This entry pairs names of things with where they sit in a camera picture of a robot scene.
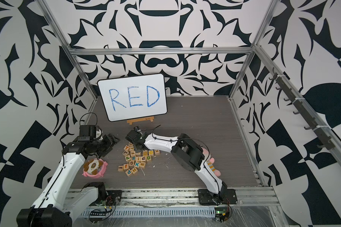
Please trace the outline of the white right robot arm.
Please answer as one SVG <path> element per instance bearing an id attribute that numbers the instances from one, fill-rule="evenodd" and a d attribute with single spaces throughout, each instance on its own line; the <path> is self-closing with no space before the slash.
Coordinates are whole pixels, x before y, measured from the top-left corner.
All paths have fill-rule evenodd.
<path id="1" fill-rule="evenodd" d="M 126 135 L 127 141 L 142 150 L 168 152 L 187 171 L 194 172 L 217 199 L 226 197 L 227 185 L 220 179 L 221 172 L 214 167 L 215 159 L 207 147 L 182 133 L 178 137 L 165 137 L 153 132 L 142 132 L 138 127 Z"/>

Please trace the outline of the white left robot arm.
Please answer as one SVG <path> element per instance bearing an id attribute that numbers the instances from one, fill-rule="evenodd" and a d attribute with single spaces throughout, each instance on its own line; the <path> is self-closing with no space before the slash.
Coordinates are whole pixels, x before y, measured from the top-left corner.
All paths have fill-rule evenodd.
<path id="1" fill-rule="evenodd" d="M 65 198 L 76 173 L 90 155 L 106 156 L 120 139 L 105 134 L 97 125 L 81 125 L 80 134 L 62 150 L 62 159 L 52 179 L 41 195 L 28 209 L 22 209 L 17 218 L 20 227 L 71 227 L 75 220 L 94 202 L 108 197 L 103 182 L 86 184 L 68 205 Z"/>

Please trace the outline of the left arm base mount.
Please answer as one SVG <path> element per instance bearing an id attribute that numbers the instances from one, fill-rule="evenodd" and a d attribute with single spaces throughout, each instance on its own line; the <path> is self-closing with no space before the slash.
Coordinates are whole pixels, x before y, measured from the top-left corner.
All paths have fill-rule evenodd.
<path id="1" fill-rule="evenodd" d="M 113 206 L 117 203 L 121 202 L 122 200 L 122 190 L 109 190 L 107 191 L 107 196 L 105 199 L 100 200 L 100 202 L 97 203 L 98 206 Z"/>

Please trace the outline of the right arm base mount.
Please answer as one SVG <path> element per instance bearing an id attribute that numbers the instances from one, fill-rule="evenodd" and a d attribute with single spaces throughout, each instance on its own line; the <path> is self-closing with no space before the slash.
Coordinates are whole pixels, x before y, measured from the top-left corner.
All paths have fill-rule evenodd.
<path id="1" fill-rule="evenodd" d="M 202 206 L 229 204 L 235 205 L 238 202 L 238 198 L 234 189 L 227 189 L 222 195 L 213 194 L 207 189 L 198 189 L 199 203 Z"/>

